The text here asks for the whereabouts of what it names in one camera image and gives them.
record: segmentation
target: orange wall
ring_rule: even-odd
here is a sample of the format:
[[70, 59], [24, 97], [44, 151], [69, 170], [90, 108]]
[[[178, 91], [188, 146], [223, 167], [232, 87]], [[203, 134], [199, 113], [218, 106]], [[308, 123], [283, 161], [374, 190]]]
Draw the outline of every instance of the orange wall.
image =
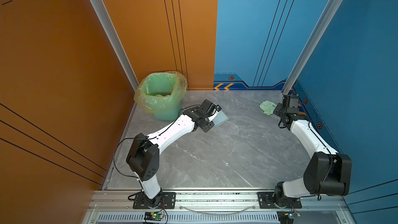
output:
[[103, 0], [139, 82], [178, 71], [212, 89], [218, 0]]
[[80, 223], [104, 181], [134, 91], [89, 0], [6, 1], [0, 214], [4, 223]]

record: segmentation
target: metal post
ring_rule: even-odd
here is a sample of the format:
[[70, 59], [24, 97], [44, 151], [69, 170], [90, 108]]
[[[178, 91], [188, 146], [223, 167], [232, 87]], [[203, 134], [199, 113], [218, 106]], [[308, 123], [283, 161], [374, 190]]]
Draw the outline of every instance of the metal post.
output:
[[90, 2], [97, 13], [97, 16], [102, 24], [102, 27], [105, 30], [105, 33], [109, 38], [109, 41], [112, 44], [112, 47], [120, 61], [120, 64], [122, 65], [127, 75], [127, 78], [131, 83], [132, 88], [134, 89], [134, 91], [136, 91], [139, 84], [137, 77], [134, 74], [130, 61], [127, 58], [127, 54], [123, 48], [122, 42], [120, 41], [116, 29], [113, 26], [112, 20], [108, 14], [108, 11], [106, 10], [105, 4], [103, 3], [102, 0], [90, 0]]
[[343, 0], [329, 0], [328, 3], [326, 4], [326, 7], [323, 10], [321, 16], [319, 17], [319, 20], [316, 23], [310, 38], [308, 39], [306, 45], [304, 46], [300, 56], [297, 59], [295, 66], [293, 67], [289, 77], [286, 80], [285, 85], [283, 86], [282, 93], [284, 95], [287, 95], [289, 93], [293, 84], [299, 77], [301, 70], [304, 68], [305, 64], [307, 63], [309, 57], [314, 51], [316, 45], [321, 39], [323, 33], [328, 27], [331, 19], [333, 18], [334, 14], [336, 13], [342, 1]]

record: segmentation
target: blue wall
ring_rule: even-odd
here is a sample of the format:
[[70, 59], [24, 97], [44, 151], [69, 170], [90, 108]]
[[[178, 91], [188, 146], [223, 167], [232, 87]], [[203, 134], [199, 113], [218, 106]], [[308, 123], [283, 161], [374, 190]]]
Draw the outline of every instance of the blue wall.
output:
[[343, 0], [298, 78], [353, 161], [345, 199], [358, 224], [398, 214], [397, 2]]
[[233, 75], [248, 87], [273, 87], [286, 80], [327, 2], [218, 0], [215, 82]]

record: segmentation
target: trash bag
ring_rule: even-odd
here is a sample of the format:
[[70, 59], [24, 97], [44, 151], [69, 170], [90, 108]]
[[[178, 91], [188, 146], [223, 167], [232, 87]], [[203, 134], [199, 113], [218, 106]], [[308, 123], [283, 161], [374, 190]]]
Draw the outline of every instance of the trash bag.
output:
[[178, 116], [178, 111], [181, 109], [181, 100], [185, 96], [186, 90], [187, 79], [179, 72], [152, 73], [143, 79], [138, 86], [134, 101], [144, 112], [152, 114], [163, 114], [178, 107]]

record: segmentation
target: black mounting plate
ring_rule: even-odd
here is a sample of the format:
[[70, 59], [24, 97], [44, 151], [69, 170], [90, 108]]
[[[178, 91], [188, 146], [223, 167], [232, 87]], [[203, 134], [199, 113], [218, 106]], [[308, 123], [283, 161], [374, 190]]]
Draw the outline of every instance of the black mounting plate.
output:
[[163, 207], [163, 200], [165, 203], [165, 209], [173, 209], [176, 203], [176, 192], [163, 192], [162, 200], [158, 207], [150, 207], [147, 197], [144, 195], [144, 192], [139, 192], [134, 198], [134, 205], [132, 208], [134, 209], [161, 209]]
[[[272, 191], [257, 192], [258, 203], [260, 204], [260, 208], [278, 208], [278, 209], [287, 209], [287, 210], [291, 209], [291, 206], [286, 206], [284, 208], [277, 207], [274, 203], [273, 194], [274, 192]], [[292, 199], [292, 204], [294, 208], [302, 208], [300, 199], [294, 199], [294, 198], [290, 199]]]

